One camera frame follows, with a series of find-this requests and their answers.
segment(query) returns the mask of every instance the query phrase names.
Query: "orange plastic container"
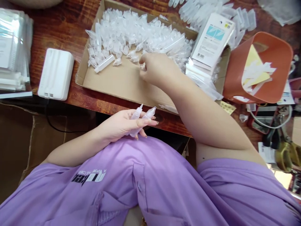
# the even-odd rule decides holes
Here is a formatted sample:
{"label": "orange plastic container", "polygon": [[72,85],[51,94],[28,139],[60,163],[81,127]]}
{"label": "orange plastic container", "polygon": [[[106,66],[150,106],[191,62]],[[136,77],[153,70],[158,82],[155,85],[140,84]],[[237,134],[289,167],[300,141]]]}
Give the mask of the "orange plastic container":
{"label": "orange plastic container", "polygon": [[[254,96],[248,94],[241,84],[246,60],[252,44],[262,62],[271,62],[271,67],[276,68],[276,71],[271,75],[272,81],[266,82]],[[287,42],[266,32],[256,33],[231,52],[223,96],[239,104],[278,102],[283,94],[292,58],[293,50]],[[242,96],[249,99],[249,101],[242,102],[233,98],[234,96]]]}

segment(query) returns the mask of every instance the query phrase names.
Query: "wooden desk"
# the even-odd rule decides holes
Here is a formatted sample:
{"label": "wooden desk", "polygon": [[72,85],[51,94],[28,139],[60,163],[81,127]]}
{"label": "wooden desk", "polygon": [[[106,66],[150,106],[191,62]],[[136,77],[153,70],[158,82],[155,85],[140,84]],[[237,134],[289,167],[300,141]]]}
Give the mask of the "wooden desk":
{"label": "wooden desk", "polygon": [[[178,14],[180,5],[176,9],[169,8],[168,1],[122,0],[121,2],[154,15],[159,16],[162,14],[169,20],[184,25]],[[257,1],[235,0],[234,3],[235,8],[240,6],[247,8],[247,10],[254,8],[256,11],[257,28],[252,32],[247,32],[244,40],[258,31],[266,31],[284,39],[293,47],[295,53],[298,52],[301,39],[300,22],[281,27],[278,22],[273,20],[270,15],[258,6]],[[85,29],[89,30],[91,28],[98,6],[99,0],[64,0],[58,6],[46,10],[23,9],[34,19],[30,81],[34,94],[37,94],[47,48],[69,51],[75,57],[75,64],[66,103],[112,115],[120,110],[137,108],[139,105],[117,97],[84,89],[75,84],[75,74],[88,38]],[[239,114],[246,114],[246,112],[242,105],[235,106],[237,110],[232,114],[232,117],[240,124],[253,145],[257,147],[257,142],[261,140],[261,135],[240,122]],[[158,110],[156,117],[160,122],[157,126],[159,129],[191,136],[179,116]]]}

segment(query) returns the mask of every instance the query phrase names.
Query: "white box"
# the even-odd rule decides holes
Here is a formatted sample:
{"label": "white box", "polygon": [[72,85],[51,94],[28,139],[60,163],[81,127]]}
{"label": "white box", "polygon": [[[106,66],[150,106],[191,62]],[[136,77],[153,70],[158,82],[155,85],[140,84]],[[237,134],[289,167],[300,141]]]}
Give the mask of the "white box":
{"label": "white box", "polygon": [[70,52],[47,49],[38,96],[66,100],[73,70],[74,57]]}
{"label": "white box", "polygon": [[234,31],[235,23],[217,13],[212,13],[206,25],[202,27],[191,52],[191,58],[214,67]]}

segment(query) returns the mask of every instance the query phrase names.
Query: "purple shirt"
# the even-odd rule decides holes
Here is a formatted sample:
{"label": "purple shirt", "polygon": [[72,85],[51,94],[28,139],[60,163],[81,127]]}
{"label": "purple shirt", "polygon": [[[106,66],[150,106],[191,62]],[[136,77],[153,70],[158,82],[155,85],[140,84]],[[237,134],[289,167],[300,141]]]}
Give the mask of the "purple shirt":
{"label": "purple shirt", "polygon": [[269,169],[212,159],[196,171],[148,137],[123,138],[78,167],[36,167],[0,205],[0,225],[123,225],[137,204],[148,226],[301,224],[300,206]]}

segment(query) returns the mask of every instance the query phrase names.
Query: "yellow paper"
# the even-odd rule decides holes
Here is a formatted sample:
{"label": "yellow paper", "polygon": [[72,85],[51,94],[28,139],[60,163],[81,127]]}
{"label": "yellow paper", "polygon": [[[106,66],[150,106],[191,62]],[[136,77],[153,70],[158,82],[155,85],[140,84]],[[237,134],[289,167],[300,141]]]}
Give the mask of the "yellow paper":
{"label": "yellow paper", "polygon": [[[247,57],[247,61],[246,61],[246,64],[245,64],[245,67],[251,66],[251,63],[254,62],[254,61],[257,62],[256,65],[263,65],[263,63],[262,63],[262,61],[260,59],[260,56],[258,55],[255,47],[253,45],[251,45],[250,51],[249,51],[249,54],[248,54],[248,57]],[[260,82],[263,82],[263,81],[265,81],[265,80],[267,80],[269,78],[270,78],[270,75],[268,73],[266,73],[266,72],[263,72],[257,78],[254,78],[254,79],[247,78],[246,80],[243,81],[243,84],[244,85],[247,84],[250,81],[250,79],[252,79],[254,81],[252,81],[249,84],[249,86],[253,86],[253,85],[256,85],[256,84],[258,84]]]}
{"label": "yellow paper", "polygon": [[219,104],[229,115],[231,115],[235,110],[236,107],[234,107],[233,105],[230,105],[224,101],[221,101]]}

